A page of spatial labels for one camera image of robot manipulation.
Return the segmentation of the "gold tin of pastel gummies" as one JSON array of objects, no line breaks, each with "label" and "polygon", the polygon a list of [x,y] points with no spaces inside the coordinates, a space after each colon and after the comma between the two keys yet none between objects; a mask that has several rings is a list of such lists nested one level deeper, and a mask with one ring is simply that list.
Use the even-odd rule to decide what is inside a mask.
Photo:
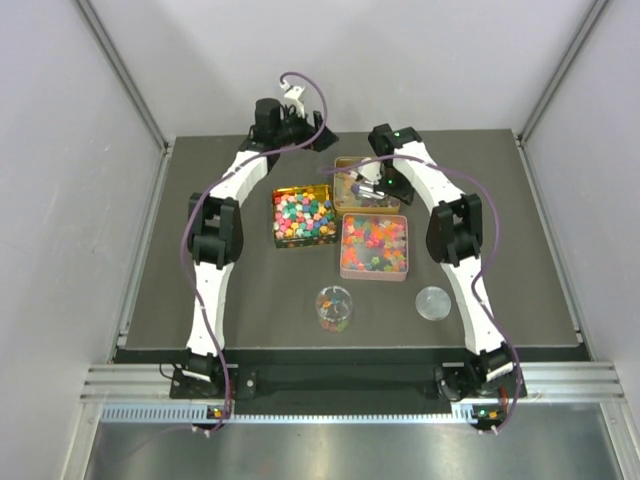
[{"label": "gold tin of pastel gummies", "polygon": [[333,174],[333,206],[339,217],[345,214],[398,214],[401,202],[390,196],[375,196],[363,187],[353,172]]}]

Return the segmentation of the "silver metal scoop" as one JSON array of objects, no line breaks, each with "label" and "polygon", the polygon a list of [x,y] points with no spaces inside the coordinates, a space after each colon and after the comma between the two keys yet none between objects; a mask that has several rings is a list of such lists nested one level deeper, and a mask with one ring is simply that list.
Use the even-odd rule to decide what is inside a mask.
[{"label": "silver metal scoop", "polygon": [[380,202],[387,198],[384,192],[378,191],[373,185],[356,182],[351,186],[351,191],[355,198],[367,201]]}]

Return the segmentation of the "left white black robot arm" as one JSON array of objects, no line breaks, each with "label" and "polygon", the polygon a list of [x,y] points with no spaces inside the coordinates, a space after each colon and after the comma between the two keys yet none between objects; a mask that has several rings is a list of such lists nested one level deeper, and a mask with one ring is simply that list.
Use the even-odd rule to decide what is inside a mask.
[{"label": "left white black robot arm", "polygon": [[194,294],[190,358],[183,374],[205,396],[231,398],[224,357],[223,316],[231,273],[244,246],[241,206],[287,152],[321,152],[338,141],[326,126],[327,111],[307,116],[274,98],[256,102],[254,124],[222,177],[194,193],[180,241],[180,260]]}]

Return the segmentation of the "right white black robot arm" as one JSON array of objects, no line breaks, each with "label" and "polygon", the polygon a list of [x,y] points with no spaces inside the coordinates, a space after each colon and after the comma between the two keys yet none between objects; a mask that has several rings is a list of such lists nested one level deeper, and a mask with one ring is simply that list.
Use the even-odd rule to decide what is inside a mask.
[{"label": "right white black robot arm", "polygon": [[523,386],[519,356],[495,324],[483,282],[497,250],[493,247],[487,259],[481,258],[482,201],[492,201],[489,193],[470,176],[438,166],[411,127],[379,125],[368,141],[379,166],[365,176],[375,188],[407,204],[419,196],[426,206],[426,248],[447,276],[461,315],[470,357],[460,373],[441,371],[437,384],[442,394],[458,401],[475,393],[487,396],[502,383],[512,383],[518,398]]}]

